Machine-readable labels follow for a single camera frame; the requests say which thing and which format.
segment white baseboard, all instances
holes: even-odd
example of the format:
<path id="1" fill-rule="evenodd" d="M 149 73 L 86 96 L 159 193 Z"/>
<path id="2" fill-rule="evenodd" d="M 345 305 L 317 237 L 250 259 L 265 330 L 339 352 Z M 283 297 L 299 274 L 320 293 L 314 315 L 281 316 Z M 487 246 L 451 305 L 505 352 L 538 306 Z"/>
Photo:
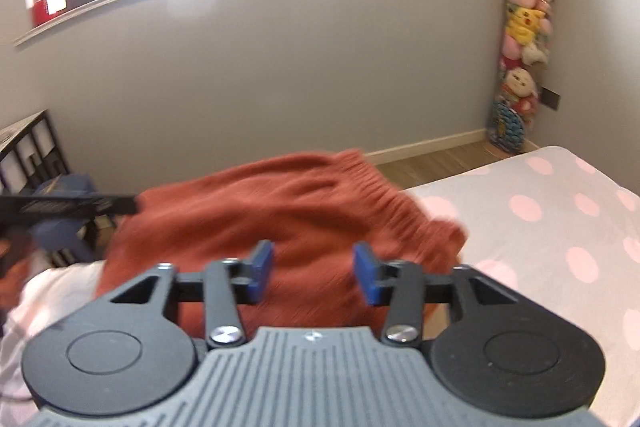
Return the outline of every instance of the white baseboard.
<path id="1" fill-rule="evenodd" d="M 434 138 L 423 142 L 399 145 L 398 147 L 391 147 L 391 149 L 382 151 L 370 152 L 366 156 L 373 165 L 380 165 L 396 160 L 404 160 L 412 156 L 419 156 L 420 154 L 443 151 L 445 149 L 451 149 L 452 147 L 478 142 L 484 138 L 485 133 L 486 129 L 476 129 L 474 131 L 443 136 L 442 138 Z"/>

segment yellow plush toy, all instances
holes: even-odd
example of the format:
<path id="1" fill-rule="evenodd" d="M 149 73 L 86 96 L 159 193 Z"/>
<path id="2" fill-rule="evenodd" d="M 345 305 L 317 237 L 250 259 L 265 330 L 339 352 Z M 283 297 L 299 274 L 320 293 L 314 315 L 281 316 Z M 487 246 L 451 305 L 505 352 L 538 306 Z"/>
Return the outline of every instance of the yellow plush toy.
<path id="1" fill-rule="evenodd" d="M 518 7 L 510 15 L 506 31 L 518 44 L 526 46 L 533 42 L 544 16 L 543 11 Z"/>

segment pink polka dot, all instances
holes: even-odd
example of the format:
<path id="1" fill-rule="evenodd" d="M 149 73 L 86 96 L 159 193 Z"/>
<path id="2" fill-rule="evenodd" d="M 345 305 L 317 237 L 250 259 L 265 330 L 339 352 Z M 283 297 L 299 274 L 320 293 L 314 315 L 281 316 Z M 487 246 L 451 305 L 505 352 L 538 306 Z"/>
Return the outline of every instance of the pink polka dot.
<path id="1" fill-rule="evenodd" d="M 575 206 L 583 211 L 587 216 L 598 217 L 600 215 L 600 206 L 591 198 L 578 192 L 574 197 Z"/>
<path id="2" fill-rule="evenodd" d="M 419 203 L 431 217 L 444 219 L 456 219 L 458 217 L 458 210 L 445 198 L 429 196 L 428 198 L 422 198 Z"/>
<path id="3" fill-rule="evenodd" d="M 625 251 L 631 259 L 640 263 L 640 241 L 633 237 L 625 237 L 622 246 L 625 247 Z"/>
<path id="4" fill-rule="evenodd" d="M 472 176 L 484 176 L 485 174 L 489 174 L 491 169 L 489 165 L 484 165 L 482 167 L 478 167 L 477 169 L 473 169 L 472 171 L 463 172 L 463 174 L 470 174 Z"/>
<path id="5" fill-rule="evenodd" d="M 593 165 L 589 165 L 582 158 L 576 158 L 575 162 L 577 163 L 578 167 L 583 171 L 588 172 L 589 174 L 595 174 L 596 168 Z"/>
<path id="6" fill-rule="evenodd" d="M 494 259 L 485 259 L 476 264 L 476 268 L 512 290 L 518 289 L 518 276 L 508 264 L 494 261 Z"/>
<path id="7" fill-rule="evenodd" d="M 634 351 L 640 351 L 640 312 L 627 310 L 622 320 L 626 343 Z"/>
<path id="8" fill-rule="evenodd" d="M 509 201 L 511 212 L 524 221 L 539 221 L 542 219 L 542 209 L 531 198 L 518 194 Z"/>
<path id="9" fill-rule="evenodd" d="M 626 206 L 627 210 L 630 210 L 631 212 L 636 210 L 636 200 L 638 197 L 635 194 L 632 194 L 628 190 L 620 189 L 616 192 L 616 195 L 620 200 L 620 203 Z"/>
<path id="10" fill-rule="evenodd" d="M 600 274 L 598 263 L 584 248 L 573 247 L 566 252 L 566 263 L 578 281 L 594 282 Z"/>
<path id="11" fill-rule="evenodd" d="M 554 168 L 548 160 L 541 158 L 540 156 L 532 156 L 527 158 L 527 164 L 538 174 L 544 174 L 548 176 L 554 173 Z"/>

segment blue chair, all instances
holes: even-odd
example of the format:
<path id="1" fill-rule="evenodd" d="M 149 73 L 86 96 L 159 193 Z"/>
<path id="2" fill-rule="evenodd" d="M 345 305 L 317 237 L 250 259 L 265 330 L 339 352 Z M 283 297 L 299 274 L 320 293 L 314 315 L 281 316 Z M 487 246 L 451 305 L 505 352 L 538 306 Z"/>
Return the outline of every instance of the blue chair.
<path id="1" fill-rule="evenodd" d="M 86 174 L 66 174 L 56 180 L 48 180 L 40 185 L 35 193 L 46 192 L 49 185 L 56 185 L 48 192 L 51 196 L 73 197 L 97 192 L 91 178 Z M 82 227 L 89 224 L 88 219 L 52 219 L 44 221 L 31 228 L 31 235 L 37 245 L 45 251 L 55 252 L 68 250 L 75 261 L 92 263 L 99 259 L 98 254 L 89 247 L 86 241 L 78 237 Z"/>

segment red object on window sill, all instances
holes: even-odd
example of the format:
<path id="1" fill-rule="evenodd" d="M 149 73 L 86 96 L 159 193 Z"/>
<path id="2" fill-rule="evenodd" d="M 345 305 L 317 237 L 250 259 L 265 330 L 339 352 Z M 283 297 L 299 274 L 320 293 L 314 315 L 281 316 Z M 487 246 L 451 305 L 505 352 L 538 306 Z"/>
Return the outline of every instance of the red object on window sill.
<path id="1" fill-rule="evenodd" d="M 37 0 L 31 7 L 31 20 L 33 21 L 33 27 L 35 28 L 50 21 L 62 12 L 63 10 L 49 13 L 49 3 L 47 0 Z"/>

